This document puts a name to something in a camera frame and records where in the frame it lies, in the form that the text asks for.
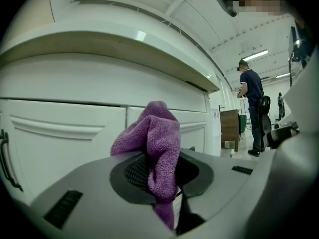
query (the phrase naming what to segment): purple microfiber towel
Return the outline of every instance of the purple microfiber towel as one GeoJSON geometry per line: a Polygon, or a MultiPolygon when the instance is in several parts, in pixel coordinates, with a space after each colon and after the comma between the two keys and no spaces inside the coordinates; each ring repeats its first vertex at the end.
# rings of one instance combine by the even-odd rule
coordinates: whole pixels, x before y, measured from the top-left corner
{"type": "Polygon", "coordinates": [[[155,212],[171,230],[174,228],[172,202],[177,193],[175,168],[179,149],[179,122],[162,101],[149,102],[138,120],[124,130],[111,147],[111,156],[147,151],[153,161],[148,187],[157,201],[155,212]]]}

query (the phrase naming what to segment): white wall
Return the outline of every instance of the white wall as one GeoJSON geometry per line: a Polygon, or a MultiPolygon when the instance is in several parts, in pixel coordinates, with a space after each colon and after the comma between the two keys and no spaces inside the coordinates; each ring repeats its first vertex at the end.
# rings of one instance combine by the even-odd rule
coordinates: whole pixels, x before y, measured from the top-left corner
{"type": "MultiPolygon", "coordinates": [[[[271,123],[275,123],[276,119],[279,118],[279,108],[278,108],[278,93],[281,92],[285,99],[285,93],[290,89],[290,80],[286,79],[277,83],[273,83],[270,85],[263,86],[264,94],[269,96],[271,99],[270,110],[269,110],[269,118],[271,123]]],[[[290,113],[290,108],[285,102],[285,114],[288,115],[290,113]]]]}
{"type": "MultiPolygon", "coordinates": [[[[271,99],[270,110],[269,110],[269,118],[271,123],[276,123],[276,119],[279,118],[279,108],[278,108],[278,93],[281,92],[285,98],[285,93],[290,89],[290,81],[289,79],[284,79],[280,82],[275,82],[272,84],[263,85],[264,94],[269,96],[271,99]]],[[[237,98],[236,93],[233,93],[233,102],[235,109],[242,109],[243,105],[241,104],[242,100],[237,98]]],[[[287,103],[285,103],[285,114],[290,113],[290,108],[288,107],[287,103]]]]}
{"type": "Polygon", "coordinates": [[[15,15],[3,44],[37,27],[53,23],[50,0],[27,0],[15,15]]]}
{"type": "Polygon", "coordinates": [[[227,84],[227,82],[222,79],[218,79],[219,91],[209,95],[210,107],[214,109],[218,109],[218,106],[225,107],[221,109],[221,111],[233,110],[234,108],[234,100],[232,97],[232,92],[227,84]]]}

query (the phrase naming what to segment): ceiling light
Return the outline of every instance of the ceiling light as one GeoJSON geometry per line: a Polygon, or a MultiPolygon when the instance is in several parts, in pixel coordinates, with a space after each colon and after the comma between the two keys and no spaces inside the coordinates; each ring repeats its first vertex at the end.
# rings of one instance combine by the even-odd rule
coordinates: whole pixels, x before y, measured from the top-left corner
{"type": "Polygon", "coordinates": [[[257,58],[257,57],[259,57],[259,56],[265,55],[265,54],[267,54],[267,53],[268,53],[268,50],[263,50],[263,51],[261,51],[261,52],[255,53],[255,54],[250,55],[250,56],[248,56],[248,57],[245,57],[245,58],[243,58],[243,60],[248,61],[248,60],[251,60],[251,59],[253,59],[253,58],[257,58]]]}
{"type": "Polygon", "coordinates": [[[278,76],[276,76],[276,78],[281,78],[281,77],[284,77],[284,76],[287,76],[287,75],[290,75],[290,73],[278,75],[278,76]]]}

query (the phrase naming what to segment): wooden cabinet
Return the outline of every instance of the wooden cabinet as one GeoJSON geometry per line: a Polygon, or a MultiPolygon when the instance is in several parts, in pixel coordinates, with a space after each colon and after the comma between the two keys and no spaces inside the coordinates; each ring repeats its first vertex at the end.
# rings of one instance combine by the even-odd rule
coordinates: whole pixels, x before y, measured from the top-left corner
{"type": "Polygon", "coordinates": [[[238,110],[220,113],[221,140],[235,142],[235,151],[238,151],[239,142],[239,115],[238,110]]]}
{"type": "MultiPolygon", "coordinates": [[[[135,122],[144,108],[128,107],[127,126],[135,122]]],[[[198,152],[210,153],[210,114],[170,110],[180,123],[182,148],[195,148],[198,152]]]]}
{"type": "Polygon", "coordinates": [[[27,204],[76,167],[109,156],[125,129],[125,108],[18,100],[2,106],[10,164],[31,193],[27,204]]]}

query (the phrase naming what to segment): white cabinet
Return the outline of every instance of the white cabinet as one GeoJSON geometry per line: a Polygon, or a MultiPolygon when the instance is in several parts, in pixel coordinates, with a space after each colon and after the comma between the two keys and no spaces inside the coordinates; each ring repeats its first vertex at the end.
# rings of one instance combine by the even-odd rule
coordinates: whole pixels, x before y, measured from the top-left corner
{"type": "Polygon", "coordinates": [[[0,178],[13,198],[28,202],[31,199],[31,193],[25,183],[14,151],[15,145],[11,137],[8,118],[8,100],[0,100],[0,178]]]}
{"type": "Polygon", "coordinates": [[[212,154],[220,157],[221,153],[221,125],[220,112],[218,109],[211,109],[211,123],[212,123],[212,154]]]}
{"type": "MultiPolygon", "coordinates": [[[[135,122],[144,108],[128,107],[127,126],[135,122]]],[[[197,152],[211,153],[210,114],[170,110],[180,123],[182,148],[195,148],[197,152]]]]}
{"type": "Polygon", "coordinates": [[[125,108],[18,100],[4,106],[11,162],[32,195],[27,203],[76,167],[109,156],[125,129],[125,108]]]}

